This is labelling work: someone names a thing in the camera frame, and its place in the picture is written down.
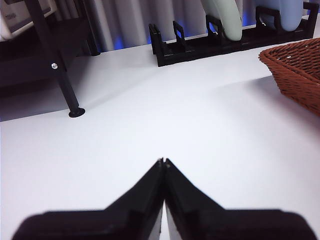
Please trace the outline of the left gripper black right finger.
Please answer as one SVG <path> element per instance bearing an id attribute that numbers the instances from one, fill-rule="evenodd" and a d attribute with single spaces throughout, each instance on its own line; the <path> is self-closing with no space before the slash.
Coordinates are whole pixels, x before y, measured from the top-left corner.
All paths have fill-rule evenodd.
<path id="1" fill-rule="evenodd" d="M 299 214 L 280 209 L 225 209 L 166 159 L 166 214 L 172 240 L 315 240 Z"/>

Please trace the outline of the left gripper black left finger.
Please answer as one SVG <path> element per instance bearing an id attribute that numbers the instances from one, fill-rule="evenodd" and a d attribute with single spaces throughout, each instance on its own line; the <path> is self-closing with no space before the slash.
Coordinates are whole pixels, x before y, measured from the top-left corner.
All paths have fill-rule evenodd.
<path id="1" fill-rule="evenodd" d="M 102 210 L 48 211 L 27 217 L 14 240 L 158 240 L 164 202 L 161 158 Z"/>

